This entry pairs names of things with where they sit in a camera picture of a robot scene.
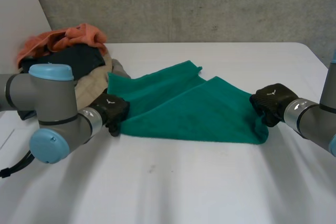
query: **pile of clothes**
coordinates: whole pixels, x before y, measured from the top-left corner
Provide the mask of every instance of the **pile of clothes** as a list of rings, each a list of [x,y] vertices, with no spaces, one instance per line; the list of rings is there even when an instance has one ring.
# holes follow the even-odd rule
[[[32,65],[41,63],[71,66],[77,109],[80,110],[106,93],[108,73],[130,78],[122,65],[111,59],[104,45],[106,40],[102,31],[89,24],[49,31],[25,42],[16,57],[16,65],[20,73],[28,73]],[[26,120],[36,112],[18,111],[18,114]]]

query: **beige cloth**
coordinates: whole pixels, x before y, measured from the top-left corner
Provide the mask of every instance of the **beige cloth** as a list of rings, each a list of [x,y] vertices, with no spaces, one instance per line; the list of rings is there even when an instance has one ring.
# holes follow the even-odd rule
[[[108,86],[108,72],[112,72],[112,59],[109,53],[103,56],[105,66],[93,69],[87,76],[78,80],[75,87],[77,110],[90,105]]]

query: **table surface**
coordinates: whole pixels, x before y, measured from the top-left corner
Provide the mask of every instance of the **table surface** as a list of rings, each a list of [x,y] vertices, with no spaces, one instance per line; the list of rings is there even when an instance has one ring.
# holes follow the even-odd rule
[[[280,82],[319,101],[327,68],[298,43],[107,44],[137,78],[192,60],[254,93]],[[0,168],[28,150],[36,120],[0,118]],[[336,158],[278,124],[263,145],[121,135],[104,128],[53,165],[0,180],[0,223],[335,223]]]

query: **green towel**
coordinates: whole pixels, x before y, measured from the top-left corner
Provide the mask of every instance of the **green towel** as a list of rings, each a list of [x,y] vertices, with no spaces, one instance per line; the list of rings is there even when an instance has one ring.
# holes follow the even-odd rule
[[[214,77],[198,76],[191,61],[127,79],[109,74],[108,94],[131,103],[121,133],[179,140],[262,144],[268,129],[250,94]]]

